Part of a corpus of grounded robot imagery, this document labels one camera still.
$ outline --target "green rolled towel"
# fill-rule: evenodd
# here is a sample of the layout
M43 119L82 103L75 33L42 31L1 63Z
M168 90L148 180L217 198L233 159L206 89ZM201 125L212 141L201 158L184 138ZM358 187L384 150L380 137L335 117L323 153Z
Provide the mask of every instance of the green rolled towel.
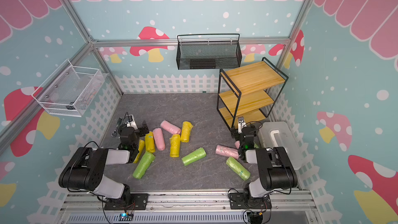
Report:
M198 161L201 158L206 157L206 152L205 149L200 147L199 149L189 153L185 157L183 157L181 160L184 163L184 166L187 166L188 164L191 164L195 161Z
M246 170L238 161L233 157L229 157L226 160L226 165L230 167L236 174L238 174L243 180L247 180L250 177L250 172Z
M132 176L141 179L141 177L145 174L147 171L148 167L150 164L153 162L155 159L155 155L152 154L151 152L145 152L144 155L142 155L142 158L137 165L137 168L135 168L135 171L133 172Z

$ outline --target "wooden shelf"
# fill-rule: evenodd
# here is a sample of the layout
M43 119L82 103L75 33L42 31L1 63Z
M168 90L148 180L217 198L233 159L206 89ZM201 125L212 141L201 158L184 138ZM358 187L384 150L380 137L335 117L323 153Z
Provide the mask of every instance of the wooden shelf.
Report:
M231 127L232 124L232 116L231 114L228 112L228 110L223 107L219 109L221 112L222 117L224 117L225 121L227 122L228 126ZM238 117L244 117L245 118L245 122L251 122L251 121L261 121L263 119L265 119L265 116L260 112L260 110L256 109L250 112L246 112L242 115L236 115L236 119L235 119L235 128L238 127Z
M275 72L265 62L256 62L243 67L237 67L228 70L226 74L234 82L236 87L241 91L242 95L247 95L259 90L264 90L285 82L277 72ZM234 88L230 80L225 74L221 73L225 81L232 87L236 94L238 91Z
M238 98L231 90L219 94L225 106L231 111L232 114L235 113L236 102ZM256 110L261 107L268 106L274 101L271 97L263 90L254 92L248 95L244 95L240 98L238 111L236 115L239 116L246 112Z

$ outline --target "plastic wrap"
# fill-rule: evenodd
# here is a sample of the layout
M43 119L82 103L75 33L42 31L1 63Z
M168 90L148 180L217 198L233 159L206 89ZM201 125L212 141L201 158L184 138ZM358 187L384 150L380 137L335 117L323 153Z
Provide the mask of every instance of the plastic wrap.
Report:
M226 160L226 165L230 167L236 174L238 174L243 180L247 180L250 177L250 172L246 170L238 161L233 157L229 157Z
M199 149L189 153L185 157L183 157L181 160L184 163L184 166L187 166L188 164L191 164L195 161L198 161L201 158L206 157L206 152L205 149L200 147Z
M189 136L191 135L193 124L188 121L182 122L182 131L181 131L181 142L189 142Z
M145 147L145 141L140 139L140 144L138 145L138 155L137 155L137 157L135 157L133 163L137 163L138 162L138 160L140 159L141 153L144 150L144 147Z
M145 135L145 149L147 152L155 152L155 139L153 138L153 132L149 132Z
M162 128L156 128L153 130L153 137L155 139L156 148L162 151L166 148L163 138Z
M235 159L239 159L239 153L237 149L225 147L221 145L217 145L216 154L226 157L233 157Z
M181 137L179 134L174 134L170 138L170 157L180 156Z
M162 123L160 124L160 127L162 127L163 129L165 129L166 131L168 131L171 134L180 134L181 133L181 129L179 127L176 127L175 125L171 124L168 121L162 121Z
M151 152L145 152L144 155L142 155L141 161L137 165L137 168L135 168L134 172L132 173L132 176L134 178L141 179L154 159L154 154Z

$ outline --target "white picket fence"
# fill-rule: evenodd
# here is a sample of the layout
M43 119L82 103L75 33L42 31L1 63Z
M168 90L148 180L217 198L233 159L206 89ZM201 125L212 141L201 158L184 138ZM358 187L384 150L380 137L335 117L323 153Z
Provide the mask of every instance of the white picket fence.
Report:
M119 78L115 76L123 92L125 93L215 93L218 90L218 76L211 75L207 77L175 77L174 75L167 77L147 77L139 76L138 78L131 76L130 78L123 76ZM221 79L221 91L227 91L229 87L225 81Z
M60 211L67 195L67 189L61 188L58 184L58 178L69 160L76 152L77 148L84 146L90 141L100 143L104 132L107 129L107 124L110 122L113 112L119 102L119 94L110 83L106 83L106 87L102 88L102 95L99 96L99 102L95 102L95 109L90 109L91 116L86 117L87 123L85 126L80 126L82 133L75 135L76 143L69 145L70 153L68 156L63 156L64 165L61 168L55 169L57 177L54 181L48 182L49 189L46 196L40 197L37 201L40 204L38 211L27 216L27 220L31 224L47 224L53 223Z
M281 87L275 86L270 89L270 96L275 99ZM299 170L298 177L304 184L304 188L311 191L316 207L325 224L340 224L342 214L333 208L333 196L328 194L325 189L326 181L319 177L319 167L312 162L314 155L307 150L308 143L303 141L304 133L299 131L299 124L295 123L295 115L291 114L291 107L285 100L285 94L281 93L272 109L277 121L284 121L289 126L296 139L300 151L303 154L303 166Z

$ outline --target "white plastic container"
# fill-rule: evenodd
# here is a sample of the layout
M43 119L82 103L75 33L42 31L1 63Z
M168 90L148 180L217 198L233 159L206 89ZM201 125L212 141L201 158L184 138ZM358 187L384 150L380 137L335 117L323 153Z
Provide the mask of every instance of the white plastic container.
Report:
M304 157L285 122L265 122L258 131L258 138L263 147L283 146L295 170L302 166Z

